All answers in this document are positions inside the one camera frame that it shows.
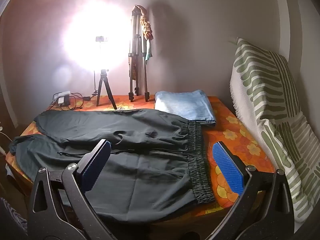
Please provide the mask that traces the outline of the dark green pants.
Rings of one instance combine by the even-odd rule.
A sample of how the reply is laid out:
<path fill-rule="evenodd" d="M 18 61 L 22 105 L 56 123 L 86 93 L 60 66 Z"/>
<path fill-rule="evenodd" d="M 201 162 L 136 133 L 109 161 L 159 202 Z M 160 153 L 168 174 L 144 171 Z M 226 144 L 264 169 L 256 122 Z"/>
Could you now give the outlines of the dark green pants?
<path fill-rule="evenodd" d="M 31 180 L 62 170 L 102 139 L 111 156 L 86 196 L 98 215 L 122 222 L 163 219 L 214 201 L 202 127 L 154 109 L 55 111 L 35 118 L 38 132 L 16 137 L 9 151 Z"/>

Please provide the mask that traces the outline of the orange floral bedsheet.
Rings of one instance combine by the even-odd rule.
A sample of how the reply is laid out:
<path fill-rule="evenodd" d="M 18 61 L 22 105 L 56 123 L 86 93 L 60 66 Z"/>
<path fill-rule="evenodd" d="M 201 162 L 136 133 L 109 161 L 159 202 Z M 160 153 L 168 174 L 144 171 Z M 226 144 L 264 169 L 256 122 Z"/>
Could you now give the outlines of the orange floral bedsheet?
<path fill-rule="evenodd" d="M 124 110 L 150 108 L 155 105 L 154 96 L 148 102 L 145 102 L 144 96 L 135 97 L 133 102 L 130 102 L 125 95 L 115 95 L 117 107 Z M 213 158 L 213 144 L 222 141 L 228 149 L 237 155 L 246 165 L 255 166 L 258 171 L 274 172 L 274 166 L 261 149 L 255 139 L 251 136 L 245 126 L 235 117 L 235 115 L 215 96 L 208 96 L 210 104 L 216 116 L 217 123 L 215 127 L 205 127 L 204 137 L 207 145 L 207 158 L 210 164 L 210 180 L 216 201 L 209 204 L 195 207 L 192 211 L 185 213 L 174 220 L 187 220 L 191 218 L 199 218 L 213 214 L 215 217 L 225 216 L 229 208 L 235 203 L 238 194 L 234 193 L 229 187 L 227 181 L 222 175 Z M 96 105 L 96 99 L 86 101 L 80 111 L 110 111 L 112 105 L 107 96 L 102 97 L 102 105 Z M 10 171 L 13 172 L 19 187 L 27 196 L 31 193 L 33 183 L 18 167 L 16 157 L 10 152 L 5 157 Z"/>

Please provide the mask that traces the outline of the black power adapter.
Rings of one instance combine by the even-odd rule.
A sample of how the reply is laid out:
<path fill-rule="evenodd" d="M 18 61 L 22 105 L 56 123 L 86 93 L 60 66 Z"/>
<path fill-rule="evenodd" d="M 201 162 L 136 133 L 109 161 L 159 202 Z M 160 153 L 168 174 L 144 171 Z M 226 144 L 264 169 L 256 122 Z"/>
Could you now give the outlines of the black power adapter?
<path fill-rule="evenodd" d="M 63 106 L 68 107 L 70 105 L 70 96 L 69 94 L 65 95 L 63 98 Z"/>

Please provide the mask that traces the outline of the folded light blue jeans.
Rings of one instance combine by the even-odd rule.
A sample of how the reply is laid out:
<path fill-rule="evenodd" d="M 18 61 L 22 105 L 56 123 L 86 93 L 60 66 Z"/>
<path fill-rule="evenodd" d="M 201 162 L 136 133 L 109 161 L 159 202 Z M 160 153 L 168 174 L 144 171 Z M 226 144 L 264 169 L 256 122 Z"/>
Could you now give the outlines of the folded light blue jeans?
<path fill-rule="evenodd" d="M 216 125 L 213 108 L 202 90 L 183 93 L 159 91 L 155 94 L 155 109 L 202 125 Z"/>

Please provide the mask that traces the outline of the white power strip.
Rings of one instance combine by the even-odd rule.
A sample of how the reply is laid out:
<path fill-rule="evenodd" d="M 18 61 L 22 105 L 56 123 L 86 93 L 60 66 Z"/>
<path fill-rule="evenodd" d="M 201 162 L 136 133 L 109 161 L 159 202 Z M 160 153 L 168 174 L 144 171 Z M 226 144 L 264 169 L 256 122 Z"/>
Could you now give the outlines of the white power strip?
<path fill-rule="evenodd" d="M 65 101 L 65 96 L 67 95 L 70 95 L 71 92 L 68 90 L 68 91 L 65 91 L 65 92 L 58 92 L 58 93 L 55 93 L 53 95 L 53 101 L 58 104 L 58 105 L 61 105 L 64 103 Z"/>

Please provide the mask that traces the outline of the green striped white pillow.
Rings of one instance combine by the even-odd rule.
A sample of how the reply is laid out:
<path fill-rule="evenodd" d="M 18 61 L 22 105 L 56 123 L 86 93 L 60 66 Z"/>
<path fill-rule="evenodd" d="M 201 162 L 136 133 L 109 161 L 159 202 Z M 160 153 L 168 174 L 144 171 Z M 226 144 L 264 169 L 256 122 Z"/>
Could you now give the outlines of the green striped white pillow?
<path fill-rule="evenodd" d="M 319 201 L 319 139 L 302 112 L 285 57 L 236 40 L 230 91 L 236 116 L 276 168 L 285 172 L 295 220 Z"/>

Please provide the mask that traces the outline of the tall metal tripod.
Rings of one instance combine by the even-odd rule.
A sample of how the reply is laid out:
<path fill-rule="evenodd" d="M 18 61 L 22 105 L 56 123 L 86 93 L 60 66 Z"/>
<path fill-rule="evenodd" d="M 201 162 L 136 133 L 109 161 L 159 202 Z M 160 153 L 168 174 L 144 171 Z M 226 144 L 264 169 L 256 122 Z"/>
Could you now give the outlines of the tall metal tripod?
<path fill-rule="evenodd" d="M 131 12 L 131 25 L 132 25 L 132 37 L 129 47 L 129 78 L 130 78 L 130 91 L 129 100 L 134 101 L 135 95 L 139 96 L 139 67 L 142 67 L 143 79 L 144 79 L 144 98 L 148 102 L 150 99 L 150 93 L 148 91 L 147 71 L 145 56 L 146 56 L 146 40 L 144 39 L 142 27 L 140 26 L 141 14 L 135 8 L 135 5 Z"/>

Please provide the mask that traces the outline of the colourful cloth on tripod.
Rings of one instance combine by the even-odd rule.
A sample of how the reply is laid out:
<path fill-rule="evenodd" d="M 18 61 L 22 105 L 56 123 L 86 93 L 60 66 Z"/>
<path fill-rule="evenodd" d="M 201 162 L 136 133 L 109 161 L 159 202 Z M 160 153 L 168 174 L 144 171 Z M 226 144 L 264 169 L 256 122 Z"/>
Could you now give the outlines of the colourful cloth on tripod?
<path fill-rule="evenodd" d="M 135 5 L 135 8 L 141 14 L 140 26 L 142 27 L 142 32 L 144 39 L 146 40 L 146 56 L 145 62 L 148 62 L 152 57 L 152 46 L 151 41 L 153 40 L 152 28 L 148 17 L 147 10 L 141 5 Z"/>

